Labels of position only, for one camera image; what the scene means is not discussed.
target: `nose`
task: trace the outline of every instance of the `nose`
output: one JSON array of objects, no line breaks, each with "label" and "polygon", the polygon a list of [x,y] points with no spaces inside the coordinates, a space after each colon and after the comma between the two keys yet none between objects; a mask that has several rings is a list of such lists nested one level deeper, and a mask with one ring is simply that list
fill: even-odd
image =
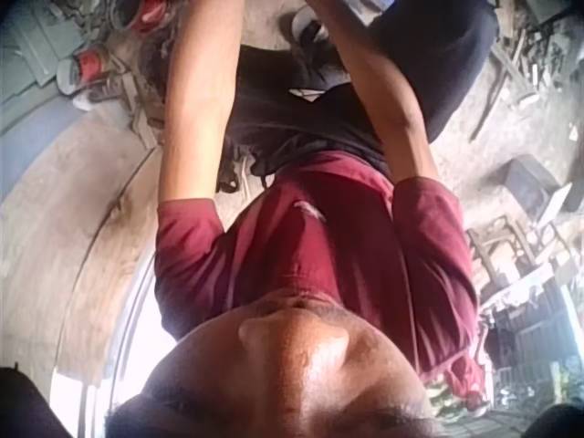
[{"label": "nose", "polygon": [[239,329],[250,377],[266,419],[302,423],[305,412],[332,396],[349,333],[302,308],[246,320]]}]

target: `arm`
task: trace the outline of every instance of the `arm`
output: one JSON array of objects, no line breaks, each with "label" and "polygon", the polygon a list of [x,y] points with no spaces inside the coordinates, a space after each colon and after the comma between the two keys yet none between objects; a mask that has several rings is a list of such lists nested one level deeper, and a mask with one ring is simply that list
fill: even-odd
[{"label": "arm", "polygon": [[192,0],[166,103],[159,201],[213,198],[235,98],[245,0]]},{"label": "arm", "polygon": [[342,0],[308,0],[327,27],[381,140],[395,183],[438,179],[422,111],[408,80],[370,41],[367,29]]}]

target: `concrete floor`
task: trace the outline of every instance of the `concrete floor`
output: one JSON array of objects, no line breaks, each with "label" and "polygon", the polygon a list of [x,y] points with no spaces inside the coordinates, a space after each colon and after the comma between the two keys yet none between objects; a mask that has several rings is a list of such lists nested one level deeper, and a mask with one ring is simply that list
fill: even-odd
[{"label": "concrete floor", "polygon": [[[278,18],[296,11],[302,0],[248,0],[243,41],[264,48],[286,48]],[[526,218],[512,195],[501,185],[505,164],[523,153],[533,154],[560,183],[566,183],[573,161],[584,138],[584,89],[571,84],[563,92],[550,91],[531,107],[514,113],[509,101],[501,102],[479,141],[469,137],[485,108],[498,66],[489,59],[478,80],[455,112],[440,138],[433,144],[444,184],[459,196],[466,227],[488,224],[501,214],[511,214],[520,222]],[[516,93],[509,83],[511,98]],[[579,142],[568,140],[568,125],[578,127]],[[259,184],[251,181],[261,191]],[[242,193],[219,196],[219,210],[227,224],[247,204]]]}]

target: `metal sheet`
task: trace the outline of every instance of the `metal sheet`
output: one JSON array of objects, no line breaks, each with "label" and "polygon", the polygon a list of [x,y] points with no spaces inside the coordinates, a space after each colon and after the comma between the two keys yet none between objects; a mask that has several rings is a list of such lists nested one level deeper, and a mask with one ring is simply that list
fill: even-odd
[{"label": "metal sheet", "polygon": [[6,21],[36,82],[45,85],[57,72],[58,58],[33,15],[31,2],[15,5]]}]

